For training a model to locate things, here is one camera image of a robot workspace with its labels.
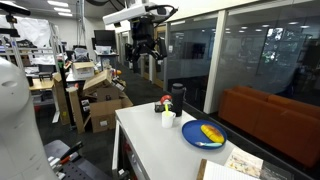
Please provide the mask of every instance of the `orange couch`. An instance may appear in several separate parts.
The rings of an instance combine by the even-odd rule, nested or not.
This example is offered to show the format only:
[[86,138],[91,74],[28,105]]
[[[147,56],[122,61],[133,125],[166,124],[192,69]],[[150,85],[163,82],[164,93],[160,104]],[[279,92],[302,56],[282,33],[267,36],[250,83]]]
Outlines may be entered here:
[[236,86],[224,90],[219,117],[308,168],[320,159],[320,107]]

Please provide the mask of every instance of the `workbench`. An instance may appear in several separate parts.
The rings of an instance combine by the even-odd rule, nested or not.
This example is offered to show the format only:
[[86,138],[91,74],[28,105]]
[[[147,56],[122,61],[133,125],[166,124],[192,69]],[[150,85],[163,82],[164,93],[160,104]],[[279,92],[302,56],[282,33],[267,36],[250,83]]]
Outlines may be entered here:
[[59,120],[59,106],[57,102],[57,98],[55,97],[55,93],[53,92],[53,80],[50,79],[44,79],[40,81],[40,79],[32,79],[33,86],[29,86],[30,91],[41,91],[41,90],[51,90],[53,99],[45,100],[42,102],[33,103],[35,106],[43,106],[43,105],[49,105],[54,104],[56,108],[56,112],[54,114],[52,123],[56,123]]

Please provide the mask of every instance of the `blue plate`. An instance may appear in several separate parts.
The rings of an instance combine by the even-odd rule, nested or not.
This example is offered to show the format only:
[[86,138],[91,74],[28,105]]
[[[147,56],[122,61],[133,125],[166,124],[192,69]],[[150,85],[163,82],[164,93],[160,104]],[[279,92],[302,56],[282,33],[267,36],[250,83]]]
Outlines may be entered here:
[[182,134],[183,137],[193,146],[201,148],[201,149],[218,149],[222,146],[219,147],[209,147],[209,146],[198,146],[196,142],[203,142],[203,143],[213,143],[202,131],[201,131],[201,126],[203,124],[209,124],[215,128],[217,128],[221,134],[224,137],[224,142],[222,143],[222,146],[226,143],[227,141],[227,133],[217,124],[206,121],[206,120],[192,120],[187,123],[185,123],[182,126]]

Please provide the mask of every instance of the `box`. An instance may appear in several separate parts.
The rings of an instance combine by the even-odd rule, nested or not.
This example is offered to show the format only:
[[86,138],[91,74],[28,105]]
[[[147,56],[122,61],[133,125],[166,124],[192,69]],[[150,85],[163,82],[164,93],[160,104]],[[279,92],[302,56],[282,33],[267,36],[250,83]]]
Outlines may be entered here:
[[93,62],[80,62],[72,64],[74,79],[88,79],[94,76]]
[[111,85],[111,75],[109,70],[104,70],[99,74],[86,80],[83,86],[84,95],[94,93],[98,88],[104,88]]
[[97,89],[97,101],[110,101],[119,99],[119,89],[116,87],[98,88]]
[[81,112],[81,106],[79,103],[78,91],[70,91],[69,92],[69,99],[72,107],[73,117],[76,122],[78,134],[84,133],[84,122]]
[[120,99],[123,99],[123,98],[129,98],[129,97],[126,95],[126,93],[120,92],[119,98],[120,98]]
[[116,127],[115,110],[133,106],[129,98],[90,103],[93,132],[106,131]]
[[53,75],[53,93],[55,94],[56,101],[59,106],[61,124],[69,124],[70,117],[67,106],[67,100],[63,88],[63,82],[61,80],[61,75],[59,73]]

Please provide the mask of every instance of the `black pole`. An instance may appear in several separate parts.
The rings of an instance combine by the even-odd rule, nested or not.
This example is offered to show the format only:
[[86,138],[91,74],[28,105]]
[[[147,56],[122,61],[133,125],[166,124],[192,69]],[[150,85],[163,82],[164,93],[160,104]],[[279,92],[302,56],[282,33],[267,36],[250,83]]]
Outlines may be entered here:
[[62,83],[63,83],[64,94],[66,96],[67,108],[68,108],[68,112],[69,112],[70,130],[74,130],[74,129],[76,129],[76,125],[75,125],[75,122],[74,122],[74,119],[73,119],[73,113],[72,113],[69,93],[66,91],[67,81],[66,81],[66,75],[65,75],[65,72],[64,72],[63,61],[59,60],[58,61],[58,65],[59,65],[59,69],[60,69],[60,74],[61,74],[61,79],[62,79]]

